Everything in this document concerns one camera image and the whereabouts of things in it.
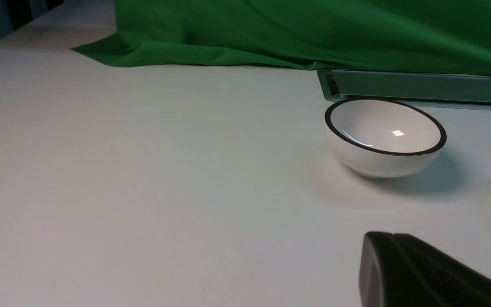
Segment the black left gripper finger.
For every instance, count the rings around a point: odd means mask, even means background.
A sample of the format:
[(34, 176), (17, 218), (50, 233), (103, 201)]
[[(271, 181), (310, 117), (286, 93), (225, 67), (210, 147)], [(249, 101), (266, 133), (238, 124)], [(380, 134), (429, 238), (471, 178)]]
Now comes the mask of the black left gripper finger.
[(406, 233), (366, 232), (363, 307), (491, 307), (491, 279)]

